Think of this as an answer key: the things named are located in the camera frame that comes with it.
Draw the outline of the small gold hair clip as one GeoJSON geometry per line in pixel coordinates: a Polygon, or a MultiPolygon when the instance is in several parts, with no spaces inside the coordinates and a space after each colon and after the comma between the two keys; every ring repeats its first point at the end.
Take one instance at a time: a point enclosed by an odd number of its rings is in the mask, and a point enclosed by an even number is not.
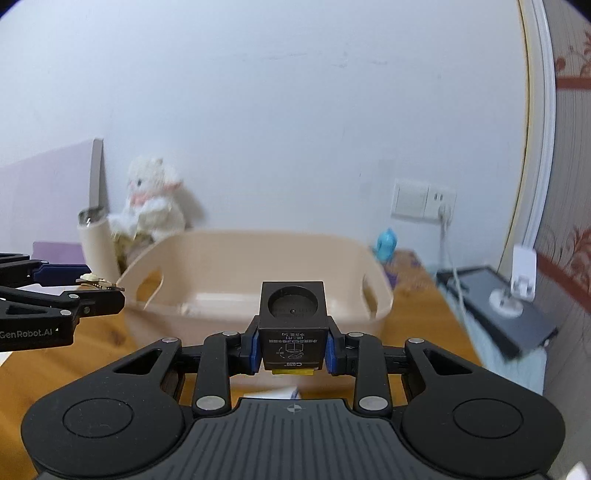
{"type": "Polygon", "coordinates": [[[110,282],[94,273],[82,274],[77,280],[76,285],[82,289],[96,289],[104,291],[121,291],[124,289],[116,283],[110,282]]]}

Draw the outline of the black yellow small box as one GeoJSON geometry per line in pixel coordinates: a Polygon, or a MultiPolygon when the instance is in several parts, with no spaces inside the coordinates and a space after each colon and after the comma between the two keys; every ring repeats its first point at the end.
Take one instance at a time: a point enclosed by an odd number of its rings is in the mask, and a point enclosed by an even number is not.
{"type": "Polygon", "coordinates": [[[324,283],[264,282],[257,332],[267,371],[321,369],[329,335],[324,283]]]}

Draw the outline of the purple white headboard panel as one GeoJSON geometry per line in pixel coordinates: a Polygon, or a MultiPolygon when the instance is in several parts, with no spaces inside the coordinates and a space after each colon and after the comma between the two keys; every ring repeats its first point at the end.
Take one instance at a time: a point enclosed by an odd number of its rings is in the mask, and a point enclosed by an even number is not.
{"type": "Polygon", "coordinates": [[[104,207],[103,141],[85,140],[1,168],[1,253],[85,264],[78,214],[104,207]]]}

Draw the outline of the white paper under gripper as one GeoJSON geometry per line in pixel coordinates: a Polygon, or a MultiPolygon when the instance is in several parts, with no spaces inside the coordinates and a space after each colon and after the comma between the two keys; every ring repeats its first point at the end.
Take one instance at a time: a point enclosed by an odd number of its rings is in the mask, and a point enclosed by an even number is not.
{"type": "Polygon", "coordinates": [[[290,386],[256,392],[246,392],[243,393],[241,397],[260,400],[298,400],[301,399],[301,394],[297,387],[290,386]]]}

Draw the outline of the beige thermos bottle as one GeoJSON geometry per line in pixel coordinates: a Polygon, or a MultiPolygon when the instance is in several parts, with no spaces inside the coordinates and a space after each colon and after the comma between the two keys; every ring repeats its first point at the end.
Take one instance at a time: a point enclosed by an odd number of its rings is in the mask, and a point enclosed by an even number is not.
{"type": "Polygon", "coordinates": [[[84,259],[91,272],[116,283],[120,272],[110,225],[103,207],[91,207],[78,214],[78,233],[84,259]]]}

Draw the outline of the beige plastic storage bin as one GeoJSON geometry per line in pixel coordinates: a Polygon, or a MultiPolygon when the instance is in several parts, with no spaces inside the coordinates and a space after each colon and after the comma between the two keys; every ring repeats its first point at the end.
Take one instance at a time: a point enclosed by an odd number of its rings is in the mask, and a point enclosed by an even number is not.
{"type": "Polygon", "coordinates": [[[151,245],[118,281],[131,338],[197,344],[242,331],[259,313],[263,283],[321,281],[328,313],[344,332],[379,335],[393,290],[370,249],[323,234],[187,231],[151,245]]]}

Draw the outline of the white plush bunny toy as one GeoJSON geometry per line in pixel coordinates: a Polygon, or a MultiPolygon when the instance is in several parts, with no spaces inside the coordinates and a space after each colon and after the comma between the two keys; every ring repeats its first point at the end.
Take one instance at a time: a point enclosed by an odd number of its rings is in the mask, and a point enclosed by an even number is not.
{"type": "Polygon", "coordinates": [[[146,235],[158,242],[184,231],[186,221],[175,197],[181,186],[177,172],[161,158],[134,159],[124,208],[108,215],[111,234],[130,239],[146,235]]]}

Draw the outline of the blue penguin figurine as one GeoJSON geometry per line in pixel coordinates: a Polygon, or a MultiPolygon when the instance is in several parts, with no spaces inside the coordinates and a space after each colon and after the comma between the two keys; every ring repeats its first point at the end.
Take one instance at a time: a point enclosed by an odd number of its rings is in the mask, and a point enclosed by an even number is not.
{"type": "Polygon", "coordinates": [[[392,228],[388,228],[379,234],[373,252],[377,262],[389,263],[394,258],[394,252],[398,245],[398,237],[392,228]]]}

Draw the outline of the dark grey tablet device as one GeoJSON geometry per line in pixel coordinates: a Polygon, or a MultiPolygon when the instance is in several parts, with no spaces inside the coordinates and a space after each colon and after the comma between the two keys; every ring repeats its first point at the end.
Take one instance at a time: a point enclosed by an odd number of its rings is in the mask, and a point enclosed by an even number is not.
{"type": "Polygon", "coordinates": [[[534,304],[536,262],[515,262],[510,280],[490,267],[441,270],[436,279],[489,334],[502,354],[513,359],[546,346],[558,333],[555,322],[534,304]]]}

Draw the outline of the white wall switch socket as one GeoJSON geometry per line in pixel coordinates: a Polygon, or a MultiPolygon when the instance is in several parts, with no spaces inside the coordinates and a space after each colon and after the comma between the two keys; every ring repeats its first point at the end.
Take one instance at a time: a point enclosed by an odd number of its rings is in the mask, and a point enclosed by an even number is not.
{"type": "Polygon", "coordinates": [[[394,183],[391,216],[428,223],[450,224],[457,193],[447,187],[410,180],[394,183]]]}

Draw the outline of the white door frame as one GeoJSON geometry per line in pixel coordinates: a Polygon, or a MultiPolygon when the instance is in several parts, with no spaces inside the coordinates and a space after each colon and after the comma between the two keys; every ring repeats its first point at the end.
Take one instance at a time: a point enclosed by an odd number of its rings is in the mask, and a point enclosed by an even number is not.
{"type": "Polygon", "coordinates": [[[514,213],[498,272],[511,273],[513,246],[535,244],[547,199],[556,132],[556,75],[544,3],[518,3],[526,58],[526,134],[514,213]]]}

